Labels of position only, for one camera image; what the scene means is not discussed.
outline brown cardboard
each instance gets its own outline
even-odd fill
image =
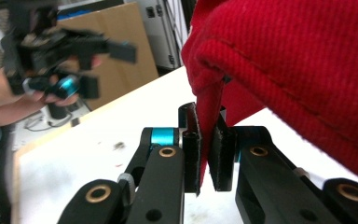
[[[130,41],[137,47],[137,63],[126,63],[100,56],[103,63],[91,70],[99,77],[100,98],[88,100],[91,109],[117,99],[158,78],[152,51],[136,3],[123,4],[86,15],[62,20],[61,27],[91,29],[115,41]]]

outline red fabric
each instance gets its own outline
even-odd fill
[[[267,106],[358,174],[358,0],[199,0],[191,24],[202,171],[223,105],[228,125]]]

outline white tabletop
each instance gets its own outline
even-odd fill
[[[178,107],[195,101],[182,67],[89,113],[74,128],[19,150],[13,223],[56,223],[83,185],[99,178],[117,180],[138,147],[144,127],[177,127]],[[307,170],[319,187],[326,178],[358,181],[358,176],[304,141],[267,109],[238,125],[266,126],[275,145]],[[117,149],[117,143],[125,147]],[[241,223],[234,200],[238,169],[236,164],[231,192],[215,192],[206,175],[199,197],[186,194],[185,223]]]

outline pinched red fabric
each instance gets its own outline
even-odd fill
[[[358,174],[358,0],[199,0],[191,25],[202,172],[223,105],[228,125],[268,107]]]

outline black cable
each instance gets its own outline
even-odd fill
[[[10,223],[11,219],[11,203],[7,193],[6,182],[6,164],[7,151],[11,148],[10,133],[12,125],[7,125],[1,128],[2,138],[0,141],[0,216],[3,223]]]

